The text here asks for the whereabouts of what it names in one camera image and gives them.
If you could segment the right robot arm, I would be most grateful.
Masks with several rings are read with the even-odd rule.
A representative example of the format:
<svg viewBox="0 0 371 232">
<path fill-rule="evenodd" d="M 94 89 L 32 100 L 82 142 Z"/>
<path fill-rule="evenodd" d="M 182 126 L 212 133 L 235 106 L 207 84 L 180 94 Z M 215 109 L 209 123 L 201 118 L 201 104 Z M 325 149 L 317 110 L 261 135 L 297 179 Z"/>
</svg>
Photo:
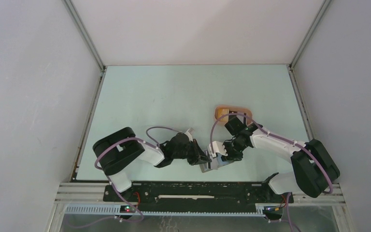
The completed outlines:
<svg viewBox="0 0 371 232">
<path fill-rule="evenodd" d="M 222 143 L 222 161 L 241 161 L 244 150 L 250 147 L 270 151 L 292 165 L 292 172 L 273 174 L 265 181 L 268 185 L 261 190 L 264 200 L 274 202 L 281 194 L 296 191 L 313 198 L 332 193 L 331 186 L 341 173 L 321 141 L 289 140 L 255 122 L 246 125 L 236 116 L 225 128 L 232 139 Z"/>
</svg>

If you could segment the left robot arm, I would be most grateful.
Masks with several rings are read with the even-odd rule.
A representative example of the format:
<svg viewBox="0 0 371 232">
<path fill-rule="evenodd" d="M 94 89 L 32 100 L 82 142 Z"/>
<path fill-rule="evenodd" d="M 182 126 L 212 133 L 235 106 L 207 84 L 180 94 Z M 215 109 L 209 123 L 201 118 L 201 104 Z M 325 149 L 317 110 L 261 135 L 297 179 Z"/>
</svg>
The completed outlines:
<svg viewBox="0 0 371 232">
<path fill-rule="evenodd" d="M 178 130 L 171 139 L 162 143 L 157 140 L 149 143 L 138 138 L 131 127 L 125 127 L 96 141 L 92 149 L 96 155 L 95 168 L 103 171 L 115 188 L 115 196 L 121 201 L 128 201 L 133 196 L 132 181 L 125 169 L 135 160 L 145 161 L 156 168 L 166 167 L 175 159 L 186 160 L 189 165 L 212 161 L 190 130 Z"/>
</svg>

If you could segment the grey card holder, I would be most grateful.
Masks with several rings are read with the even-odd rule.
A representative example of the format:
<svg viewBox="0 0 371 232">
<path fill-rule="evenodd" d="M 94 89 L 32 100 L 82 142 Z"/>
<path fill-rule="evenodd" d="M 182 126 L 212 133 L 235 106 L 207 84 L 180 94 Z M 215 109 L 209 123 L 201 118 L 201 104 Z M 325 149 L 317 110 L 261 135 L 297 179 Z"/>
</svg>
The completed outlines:
<svg viewBox="0 0 371 232">
<path fill-rule="evenodd" d="M 222 158 L 223 158 L 223 156 L 219 156 L 217 158 L 211 158 L 211 160 L 212 160 L 211 161 L 211 168 L 212 169 L 210 171 L 212 171 L 212 170 L 218 170 L 221 167 L 224 167 L 226 165 L 229 165 L 229 164 L 232 164 L 233 163 L 233 161 L 232 162 L 224 161 L 224 160 L 222 160 Z M 201 171 L 203 173 L 206 173 L 206 171 L 204 169 L 204 165 L 205 164 L 200 164 L 200 169 L 201 169 Z"/>
</svg>

